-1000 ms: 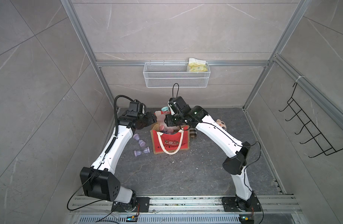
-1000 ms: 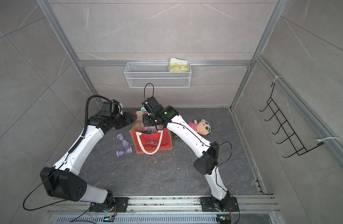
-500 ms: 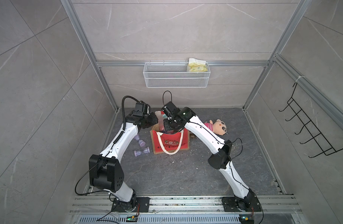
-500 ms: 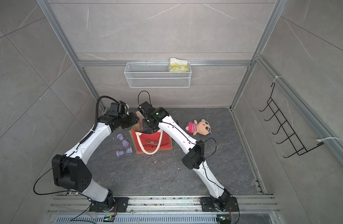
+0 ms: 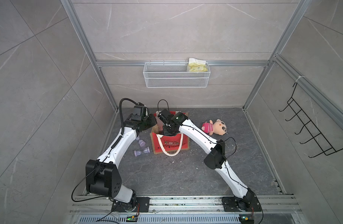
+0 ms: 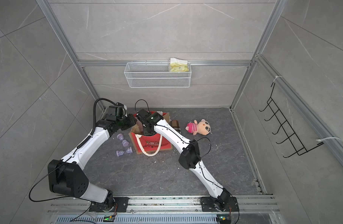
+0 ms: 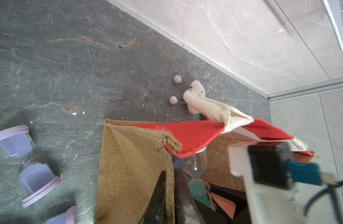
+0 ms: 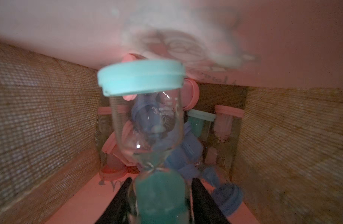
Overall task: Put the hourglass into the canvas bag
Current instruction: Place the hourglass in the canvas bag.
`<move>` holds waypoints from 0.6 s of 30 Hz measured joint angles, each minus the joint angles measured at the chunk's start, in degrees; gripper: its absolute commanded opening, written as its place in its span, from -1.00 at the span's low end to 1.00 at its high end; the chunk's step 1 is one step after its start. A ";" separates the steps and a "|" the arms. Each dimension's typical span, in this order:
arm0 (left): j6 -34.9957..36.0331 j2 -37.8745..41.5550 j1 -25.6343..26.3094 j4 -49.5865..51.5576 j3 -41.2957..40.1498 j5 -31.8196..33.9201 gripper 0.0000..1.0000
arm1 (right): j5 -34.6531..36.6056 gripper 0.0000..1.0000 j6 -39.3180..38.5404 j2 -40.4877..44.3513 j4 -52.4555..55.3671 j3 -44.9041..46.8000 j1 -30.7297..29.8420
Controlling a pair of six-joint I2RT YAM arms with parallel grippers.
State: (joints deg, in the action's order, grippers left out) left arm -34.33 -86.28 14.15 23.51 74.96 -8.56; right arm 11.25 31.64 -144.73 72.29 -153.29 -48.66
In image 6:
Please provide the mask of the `purple hourglass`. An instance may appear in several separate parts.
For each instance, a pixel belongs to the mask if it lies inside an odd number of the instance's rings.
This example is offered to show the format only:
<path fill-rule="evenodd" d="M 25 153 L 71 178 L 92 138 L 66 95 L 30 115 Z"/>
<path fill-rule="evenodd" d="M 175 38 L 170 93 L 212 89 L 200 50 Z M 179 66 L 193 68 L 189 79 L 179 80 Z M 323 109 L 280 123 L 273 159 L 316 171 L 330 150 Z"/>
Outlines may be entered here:
<path fill-rule="evenodd" d="M 129 142 L 124 138 L 122 133 L 117 135 L 117 139 L 121 141 L 123 147 L 129 146 Z"/>
<path fill-rule="evenodd" d="M 131 153 L 133 153 L 132 147 L 129 147 L 126 150 L 117 150 L 116 151 L 117 157 L 123 156 L 124 154 L 131 154 Z"/>

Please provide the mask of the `red burlap canvas bag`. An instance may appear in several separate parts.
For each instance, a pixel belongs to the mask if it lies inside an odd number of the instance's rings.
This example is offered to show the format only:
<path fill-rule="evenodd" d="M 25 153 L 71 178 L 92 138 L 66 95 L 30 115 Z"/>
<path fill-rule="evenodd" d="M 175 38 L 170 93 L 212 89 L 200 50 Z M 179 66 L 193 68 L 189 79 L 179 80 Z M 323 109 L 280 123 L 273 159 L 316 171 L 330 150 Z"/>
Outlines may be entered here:
<path fill-rule="evenodd" d="M 137 118 L 137 113 L 133 115 L 137 119 L 137 123 L 131 128 L 129 137 L 138 155 L 144 154 L 151 157 L 160 151 L 173 149 L 172 144 L 166 138 L 161 138 L 158 133 L 152 136 L 144 135 L 143 126 Z"/>

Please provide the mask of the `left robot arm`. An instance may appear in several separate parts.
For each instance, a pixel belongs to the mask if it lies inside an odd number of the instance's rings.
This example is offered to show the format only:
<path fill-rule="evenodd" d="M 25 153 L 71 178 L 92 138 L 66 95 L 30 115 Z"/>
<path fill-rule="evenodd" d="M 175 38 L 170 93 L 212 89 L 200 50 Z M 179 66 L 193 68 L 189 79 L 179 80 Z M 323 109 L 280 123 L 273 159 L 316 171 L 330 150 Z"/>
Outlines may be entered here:
<path fill-rule="evenodd" d="M 84 173 L 93 154 L 118 130 L 127 130 L 136 124 L 132 114 L 127 114 L 127 107 L 122 103 L 114 103 L 106 109 L 101 119 L 97 119 L 96 107 L 101 98 L 93 105 L 93 126 L 87 137 L 70 153 L 60 160 L 52 160 L 47 166 L 49 189 L 60 194 L 61 198 L 74 197 L 90 201 L 102 211 L 109 212 L 116 203 L 113 192 L 92 184 Z"/>

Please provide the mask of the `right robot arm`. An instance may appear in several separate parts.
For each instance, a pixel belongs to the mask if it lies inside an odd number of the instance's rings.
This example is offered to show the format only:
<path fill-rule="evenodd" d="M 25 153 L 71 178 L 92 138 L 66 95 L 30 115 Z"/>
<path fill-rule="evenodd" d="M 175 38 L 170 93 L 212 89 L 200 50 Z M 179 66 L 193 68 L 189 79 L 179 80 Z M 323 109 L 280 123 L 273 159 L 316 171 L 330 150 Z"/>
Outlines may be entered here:
<path fill-rule="evenodd" d="M 198 141 L 189 140 L 174 128 L 157 112 L 151 113 L 144 109 L 136 113 L 142 123 L 143 132 L 151 136 L 160 134 L 168 140 L 180 153 L 180 165 L 193 172 L 208 190 L 210 196 L 201 197 L 200 204 L 203 211 L 239 212 L 237 199 L 219 184 L 210 174 L 199 151 Z"/>

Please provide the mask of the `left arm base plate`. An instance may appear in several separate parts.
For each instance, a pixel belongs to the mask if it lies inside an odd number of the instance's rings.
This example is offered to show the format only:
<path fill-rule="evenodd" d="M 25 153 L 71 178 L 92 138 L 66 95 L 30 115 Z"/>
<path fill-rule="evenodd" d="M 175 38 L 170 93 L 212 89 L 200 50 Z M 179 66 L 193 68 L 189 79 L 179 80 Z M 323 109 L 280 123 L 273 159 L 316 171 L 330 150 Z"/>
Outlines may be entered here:
<path fill-rule="evenodd" d="M 107 198 L 104 203 L 92 202 L 89 212 L 126 212 L 129 197 Z"/>

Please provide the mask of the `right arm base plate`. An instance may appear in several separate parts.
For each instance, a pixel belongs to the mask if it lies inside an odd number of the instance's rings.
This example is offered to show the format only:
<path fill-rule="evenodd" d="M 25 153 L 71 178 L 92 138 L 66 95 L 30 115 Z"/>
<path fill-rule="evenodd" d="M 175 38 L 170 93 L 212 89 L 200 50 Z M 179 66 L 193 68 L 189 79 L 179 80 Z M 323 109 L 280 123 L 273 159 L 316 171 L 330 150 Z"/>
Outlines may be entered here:
<path fill-rule="evenodd" d="M 216 199 L 213 197 L 201 197 L 200 205 L 203 212 L 239 212 L 238 201 L 235 197 L 229 197 L 228 199 Z"/>

